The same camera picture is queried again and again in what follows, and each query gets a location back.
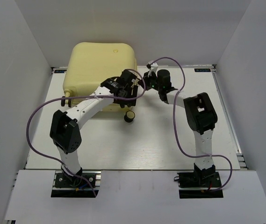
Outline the pale yellow suitcase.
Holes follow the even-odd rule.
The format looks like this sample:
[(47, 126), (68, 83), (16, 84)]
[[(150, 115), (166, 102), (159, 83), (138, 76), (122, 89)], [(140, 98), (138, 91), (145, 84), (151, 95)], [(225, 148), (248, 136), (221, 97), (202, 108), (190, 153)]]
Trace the pale yellow suitcase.
[[(89, 99), (91, 94), (108, 78), (116, 78), (124, 70), (136, 70), (135, 52), (125, 43), (77, 44), (71, 53), (63, 91), (65, 98), (61, 105), (68, 104), (69, 109), (81, 101)], [(111, 104), (103, 110), (128, 111), (131, 106)]]

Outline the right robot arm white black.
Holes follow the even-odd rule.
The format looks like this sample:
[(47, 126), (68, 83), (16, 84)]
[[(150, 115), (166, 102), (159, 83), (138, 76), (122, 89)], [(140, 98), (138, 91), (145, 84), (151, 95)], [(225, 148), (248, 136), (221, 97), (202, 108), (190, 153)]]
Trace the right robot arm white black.
[(144, 73), (144, 81), (145, 85), (140, 85), (145, 90), (156, 90), (162, 102), (185, 109), (187, 123), (195, 139), (194, 180), (200, 186), (207, 185), (216, 172), (212, 159), (212, 134), (218, 121), (208, 94), (203, 92), (185, 97), (172, 86), (168, 70), (150, 70)]

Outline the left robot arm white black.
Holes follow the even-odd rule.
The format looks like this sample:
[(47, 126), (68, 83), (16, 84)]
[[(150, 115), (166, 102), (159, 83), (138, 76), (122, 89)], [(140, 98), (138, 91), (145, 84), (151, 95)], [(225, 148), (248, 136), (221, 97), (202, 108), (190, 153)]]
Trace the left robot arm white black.
[(76, 152), (82, 142), (81, 128), (92, 116), (111, 104), (136, 105), (136, 100), (131, 100), (137, 96), (136, 79), (131, 69), (124, 70), (116, 79), (103, 81), (89, 99), (65, 112), (57, 110), (53, 114), (50, 137), (59, 151), (62, 172), (71, 186), (78, 186), (82, 181), (82, 168)]

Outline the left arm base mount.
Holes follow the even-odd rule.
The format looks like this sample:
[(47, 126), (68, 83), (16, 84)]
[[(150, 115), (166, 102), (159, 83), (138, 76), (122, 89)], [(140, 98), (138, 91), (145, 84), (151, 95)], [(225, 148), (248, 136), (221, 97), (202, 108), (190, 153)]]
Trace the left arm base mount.
[[(97, 195), (100, 189), (101, 172), (87, 171), (83, 172), (82, 176), (91, 183), (95, 194)], [(56, 172), (54, 175), (51, 197), (96, 198), (89, 184), (85, 180), (75, 177), (74, 181), (71, 181), (62, 171)]]

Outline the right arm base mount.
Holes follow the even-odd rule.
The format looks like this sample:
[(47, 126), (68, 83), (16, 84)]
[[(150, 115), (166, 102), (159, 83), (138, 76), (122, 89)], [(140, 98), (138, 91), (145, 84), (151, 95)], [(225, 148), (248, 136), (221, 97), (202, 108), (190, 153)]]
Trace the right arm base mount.
[(180, 172), (173, 178), (173, 181), (178, 183), (180, 199), (223, 198), (221, 189), (215, 191), (222, 186), (218, 172), (203, 181), (199, 181), (194, 172)]

